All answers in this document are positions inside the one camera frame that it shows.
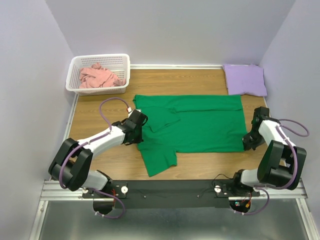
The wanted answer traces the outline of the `green t-shirt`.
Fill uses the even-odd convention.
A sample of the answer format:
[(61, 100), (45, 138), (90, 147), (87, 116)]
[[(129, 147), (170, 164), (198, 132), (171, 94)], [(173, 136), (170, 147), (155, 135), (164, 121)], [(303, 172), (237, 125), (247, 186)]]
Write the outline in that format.
[(178, 164), (177, 153), (243, 152), (245, 114), (240, 95), (140, 95), (148, 117), (137, 145), (149, 177)]

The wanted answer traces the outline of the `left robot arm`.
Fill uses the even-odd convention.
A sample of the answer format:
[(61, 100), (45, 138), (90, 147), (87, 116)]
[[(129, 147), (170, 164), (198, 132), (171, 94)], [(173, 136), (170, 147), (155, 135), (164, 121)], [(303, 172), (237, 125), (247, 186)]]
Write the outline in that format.
[(48, 173), (59, 181), (62, 188), (72, 192), (79, 188), (98, 191), (105, 189), (111, 180), (98, 170), (90, 170), (92, 160), (113, 147), (141, 143), (142, 127), (147, 121), (145, 114), (134, 109), (128, 118), (112, 123), (98, 134), (81, 140), (64, 140)]

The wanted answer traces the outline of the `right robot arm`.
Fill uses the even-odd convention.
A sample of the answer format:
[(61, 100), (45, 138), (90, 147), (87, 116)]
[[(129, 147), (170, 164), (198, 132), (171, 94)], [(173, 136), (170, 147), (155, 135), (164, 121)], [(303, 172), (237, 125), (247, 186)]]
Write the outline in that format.
[(245, 151), (267, 144), (256, 169), (241, 169), (233, 176), (231, 191), (243, 196), (259, 187), (294, 190), (300, 181), (307, 151), (296, 146), (283, 131), (280, 119), (270, 117), (267, 107), (254, 110), (251, 130), (242, 138)]

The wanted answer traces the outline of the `white plastic basket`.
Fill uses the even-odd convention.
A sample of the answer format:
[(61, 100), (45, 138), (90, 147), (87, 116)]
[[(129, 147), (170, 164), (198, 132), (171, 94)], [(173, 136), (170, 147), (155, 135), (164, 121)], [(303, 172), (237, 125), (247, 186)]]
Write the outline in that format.
[(79, 96), (123, 94), (130, 82), (130, 65), (125, 53), (76, 56), (70, 62), (65, 88)]

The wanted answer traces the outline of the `pink t-shirt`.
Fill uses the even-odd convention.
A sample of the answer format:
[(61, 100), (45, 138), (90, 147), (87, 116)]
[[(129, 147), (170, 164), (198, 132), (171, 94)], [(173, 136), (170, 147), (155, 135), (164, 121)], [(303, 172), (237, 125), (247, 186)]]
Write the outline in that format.
[(126, 84), (125, 78), (118, 77), (109, 69), (102, 67), (99, 62), (93, 64), (91, 67), (81, 68), (79, 80), (81, 81), (80, 89), (111, 88), (124, 86)]

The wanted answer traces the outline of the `folded purple t-shirt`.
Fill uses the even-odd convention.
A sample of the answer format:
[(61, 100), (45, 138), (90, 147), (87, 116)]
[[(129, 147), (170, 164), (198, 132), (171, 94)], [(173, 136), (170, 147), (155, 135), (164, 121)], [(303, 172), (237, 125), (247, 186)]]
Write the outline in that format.
[(264, 69), (257, 65), (232, 65), (222, 66), (226, 88), (229, 95), (250, 95), (266, 97), (267, 89), (264, 81)]

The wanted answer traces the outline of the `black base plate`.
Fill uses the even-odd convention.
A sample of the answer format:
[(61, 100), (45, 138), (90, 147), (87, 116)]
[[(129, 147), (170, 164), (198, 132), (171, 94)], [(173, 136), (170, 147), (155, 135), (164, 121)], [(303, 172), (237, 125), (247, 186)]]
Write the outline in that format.
[(242, 201), (260, 195), (232, 179), (114, 180), (105, 190), (114, 190), (126, 209), (229, 208), (229, 198)]

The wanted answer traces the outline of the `aluminium rail frame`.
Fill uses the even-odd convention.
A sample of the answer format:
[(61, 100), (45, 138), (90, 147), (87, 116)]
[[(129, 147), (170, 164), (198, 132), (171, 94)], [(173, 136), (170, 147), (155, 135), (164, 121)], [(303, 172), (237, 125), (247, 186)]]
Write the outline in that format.
[[(111, 97), (120, 97), (128, 103), (133, 104), (135, 94), (141, 95), (187, 95), (187, 94), (227, 94), (225, 73), (222, 65), (151, 65), (132, 66), (130, 70), (130, 83), (123, 94), (75, 96), (65, 138), (86, 137), (93, 134), (94, 130), (102, 130), (103, 120), (98, 116), (98, 104), (102, 100)], [(254, 109), (267, 106), (264, 98), (245, 95), (241, 97), (245, 115), (246, 127), (249, 128)], [(107, 116), (115, 120), (123, 117), (122, 107), (124, 103), (113, 101), (103, 107)], [(93, 120), (93, 125), (85, 126), (85, 120)], [(133, 145), (128, 147), (116, 147), (107, 153), (103, 153), (93, 160), (93, 169), (103, 170), (111, 174), (116, 180), (136, 181), (142, 184), (184, 184), (185, 189), (190, 184), (212, 180), (214, 175), (223, 173), (225, 175), (235, 172), (241, 167), (253, 168), (258, 166), (258, 157), (262, 157), (266, 145), (256, 151), (250, 150), (246, 153), (178, 153), (178, 166), (172, 166), (169, 170), (148, 177), (142, 157)], [(302, 180), (296, 190), (272, 190), (269, 188), (271, 200), (296, 199), (294, 203), (301, 216), (303, 228), (309, 240), (319, 240), (320, 230), (317, 230), (314, 218), (307, 205), (307, 192)], [(82, 190), (70, 191), (62, 189), (57, 180), (46, 180), (41, 190), (40, 201), (90, 201), (85, 199)]]

